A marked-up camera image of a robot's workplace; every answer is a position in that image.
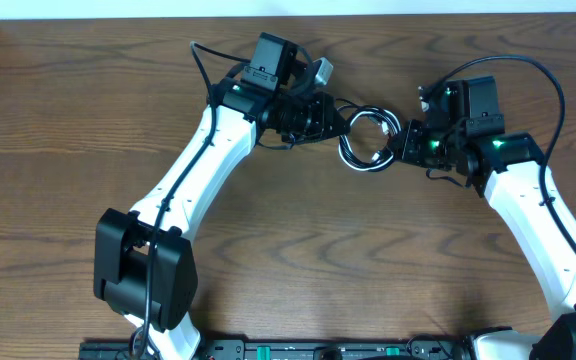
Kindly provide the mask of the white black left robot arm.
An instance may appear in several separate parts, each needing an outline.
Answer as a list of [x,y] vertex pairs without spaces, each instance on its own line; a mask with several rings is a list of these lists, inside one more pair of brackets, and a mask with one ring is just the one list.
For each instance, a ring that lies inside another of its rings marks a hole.
[[218,82],[204,81],[197,131],[164,177],[131,209],[109,208],[95,230],[94,295],[136,329],[130,359],[190,359],[201,336],[189,316],[198,287],[193,242],[235,167],[267,130],[283,147],[348,133],[324,92],[334,69],[300,45],[261,33],[251,58],[234,57]]

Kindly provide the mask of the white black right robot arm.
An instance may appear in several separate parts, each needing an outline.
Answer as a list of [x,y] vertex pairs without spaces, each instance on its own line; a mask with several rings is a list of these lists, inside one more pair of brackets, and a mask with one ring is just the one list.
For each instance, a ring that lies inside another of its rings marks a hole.
[[543,335],[493,327],[453,345],[452,359],[576,359],[576,219],[545,155],[527,133],[509,134],[496,82],[485,76],[420,88],[425,118],[392,143],[396,159],[429,172],[456,171],[503,219],[546,300]]

